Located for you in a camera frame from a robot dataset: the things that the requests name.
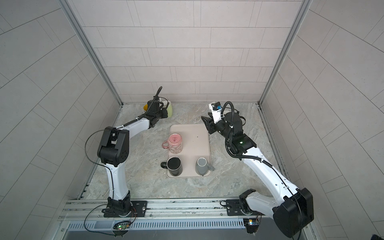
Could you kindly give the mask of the light green mug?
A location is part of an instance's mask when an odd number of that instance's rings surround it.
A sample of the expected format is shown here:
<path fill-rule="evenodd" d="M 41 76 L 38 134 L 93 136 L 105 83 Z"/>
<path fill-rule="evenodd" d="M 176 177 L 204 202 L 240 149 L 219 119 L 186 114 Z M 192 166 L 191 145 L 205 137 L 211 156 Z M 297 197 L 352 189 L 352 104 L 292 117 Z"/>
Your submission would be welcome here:
<path fill-rule="evenodd" d="M 173 116 L 173 106 L 171 102 L 168 102 L 167 104 L 167 114 L 168 118 L 171 118 Z"/>

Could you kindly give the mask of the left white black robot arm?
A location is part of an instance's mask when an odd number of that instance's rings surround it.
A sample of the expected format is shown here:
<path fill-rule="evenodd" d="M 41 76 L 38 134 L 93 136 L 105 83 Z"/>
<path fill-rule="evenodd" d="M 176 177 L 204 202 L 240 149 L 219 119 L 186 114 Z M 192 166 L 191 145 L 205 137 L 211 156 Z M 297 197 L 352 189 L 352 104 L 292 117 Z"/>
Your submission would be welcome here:
<path fill-rule="evenodd" d="M 129 156 L 130 139 L 153 128 L 160 119 L 172 116 L 171 103 L 156 97 L 147 103 L 144 114 L 120 127 L 106 127 L 97 151 L 102 166 L 106 167 L 110 192 L 107 207 L 102 210 L 105 218 L 126 217 L 131 214 L 130 190 L 126 183 L 125 166 Z"/>

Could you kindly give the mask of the black mug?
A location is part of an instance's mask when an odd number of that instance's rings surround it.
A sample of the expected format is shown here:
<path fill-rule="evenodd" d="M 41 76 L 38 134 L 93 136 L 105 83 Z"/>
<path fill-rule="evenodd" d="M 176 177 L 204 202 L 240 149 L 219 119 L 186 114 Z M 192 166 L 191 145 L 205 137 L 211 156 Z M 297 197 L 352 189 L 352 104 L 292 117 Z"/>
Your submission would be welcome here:
<path fill-rule="evenodd" d="M 168 170 L 174 177 L 179 176 L 183 171 L 181 159 L 178 157 L 171 157 L 166 162 L 162 162 L 161 168 Z"/>

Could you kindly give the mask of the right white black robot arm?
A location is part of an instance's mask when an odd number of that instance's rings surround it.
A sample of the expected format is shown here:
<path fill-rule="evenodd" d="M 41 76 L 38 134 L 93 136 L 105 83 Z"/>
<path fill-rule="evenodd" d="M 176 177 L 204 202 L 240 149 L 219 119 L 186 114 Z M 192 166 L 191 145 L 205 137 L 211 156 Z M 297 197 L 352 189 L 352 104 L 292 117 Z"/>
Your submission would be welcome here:
<path fill-rule="evenodd" d="M 306 188 L 299 189 L 267 160 L 257 144 L 244 133 L 238 113 L 226 113 L 217 119 L 210 113 L 201 119 L 209 134 L 218 132 L 225 138 L 229 156 L 252 169 L 272 194 L 266 197 L 253 189 L 245 191 L 239 196 L 242 211 L 246 214 L 259 212 L 273 219 L 288 238 L 301 234 L 314 220 L 312 193 Z"/>

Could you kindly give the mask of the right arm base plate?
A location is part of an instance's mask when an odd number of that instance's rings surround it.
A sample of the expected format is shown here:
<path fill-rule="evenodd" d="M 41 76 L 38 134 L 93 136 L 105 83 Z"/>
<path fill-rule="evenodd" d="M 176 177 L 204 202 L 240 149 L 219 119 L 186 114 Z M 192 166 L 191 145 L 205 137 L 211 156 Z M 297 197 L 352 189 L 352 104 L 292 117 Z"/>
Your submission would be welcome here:
<path fill-rule="evenodd" d="M 246 216 L 248 214 L 242 209 L 240 199 L 225 200 L 224 202 L 228 216 Z"/>

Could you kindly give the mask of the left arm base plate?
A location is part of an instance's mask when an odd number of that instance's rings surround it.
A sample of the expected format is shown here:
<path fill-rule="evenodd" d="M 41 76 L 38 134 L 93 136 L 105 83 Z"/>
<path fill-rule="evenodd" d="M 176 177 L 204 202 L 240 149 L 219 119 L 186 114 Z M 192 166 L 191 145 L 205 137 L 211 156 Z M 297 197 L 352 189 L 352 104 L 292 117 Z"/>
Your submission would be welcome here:
<path fill-rule="evenodd" d="M 109 201 L 107 207 L 102 210 L 105 218 L 144 217 L 147 210 L 147 201 Z"/>

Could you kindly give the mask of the pink mug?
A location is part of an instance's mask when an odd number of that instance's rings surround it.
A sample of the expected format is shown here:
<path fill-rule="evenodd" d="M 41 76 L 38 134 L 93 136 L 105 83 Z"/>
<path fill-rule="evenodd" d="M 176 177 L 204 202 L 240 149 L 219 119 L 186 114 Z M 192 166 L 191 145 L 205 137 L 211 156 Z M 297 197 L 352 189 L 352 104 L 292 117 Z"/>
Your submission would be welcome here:
<path fill-rule="evenodd" d="M 183 150 L 182 136 L 180 134 L 171 134 L 168 139 L 162 143 L 163 149 L 168 149 L 172 154 L 179 154 Z"/>

